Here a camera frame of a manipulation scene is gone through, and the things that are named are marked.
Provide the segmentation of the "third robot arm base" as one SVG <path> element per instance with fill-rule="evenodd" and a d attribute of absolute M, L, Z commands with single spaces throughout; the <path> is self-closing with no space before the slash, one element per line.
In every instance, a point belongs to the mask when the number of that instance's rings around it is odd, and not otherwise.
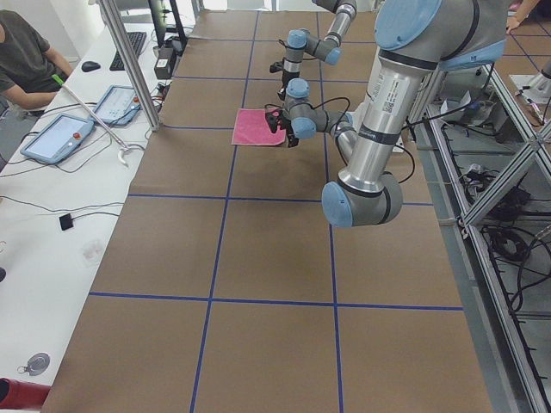
<path fill-rule="evenodd" d="M 545 126 L 550 116 L 550 61 L 534 75 L 510 75 L 510 79 L 516 88 L 515 96 L 524 102 L 537 123 Z"/>

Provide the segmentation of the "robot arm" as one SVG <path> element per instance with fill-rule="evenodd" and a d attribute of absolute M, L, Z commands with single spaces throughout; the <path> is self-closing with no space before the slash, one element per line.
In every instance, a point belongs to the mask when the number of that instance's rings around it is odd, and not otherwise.
<path fill-rule="evenodd" d="M 282 86 L 277 92 L 281 101 L 285 100 L 290 81 L 300 76 L 306 55 L 328 65 L 338 62 L 343 38 L 356 18 L 357 5 L 353 0 L 320 0 L 313 1 L 313 4 L 331 12 L 334 18 L 323 38 L 314 36 L 305 28 L 299 28 L 290 30 L 288 38 L 280 41 L 285 48 L 285 54 L 281 61 L 270 66 L 269 71 L 282 73 Z"/>
<path fill-rule="evenodd" d="M 324 39 L 305 30 L 288 36 L 282 117 L 297 139 L 329 133 L 346 165 L 322 191 L 322 207 L 334 226 L 380 225 L 394 219 L 403 196 L 385 170 L 423 78 L 498 60 L 505 49 L 507 1 L 386 1 L 375 20 L 381 66 L 359 128 L 346 114 L 316 109 L 300 78 L 302 57 L 338 62 L 342 38 L 356 16 L 353 1 L 319 1 L 335 19 Z"/>

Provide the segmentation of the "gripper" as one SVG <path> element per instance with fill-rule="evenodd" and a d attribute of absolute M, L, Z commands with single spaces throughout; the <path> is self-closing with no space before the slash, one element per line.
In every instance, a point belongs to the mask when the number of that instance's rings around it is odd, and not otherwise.
<path fill-rule="evenodd" d="M 295 136 L 294 129 L 290 124 L 288 123 L 284 124 L 282 126 L 282 130 L 285 131 L 285 137 L 287 140 L 288 148 L 293 148 L 299 144 L 300 140 Z"/>
<path fill-rule="evenodd" d="M 288 84 L 292 79 L 295 79 L 295 78 L 297 78 L 296 72 L 289 72 L 289 71 L 282 72 L 282 86 L 277 92 L 277 95 L 280 100 L 284 100 L 286 98 Z"/>

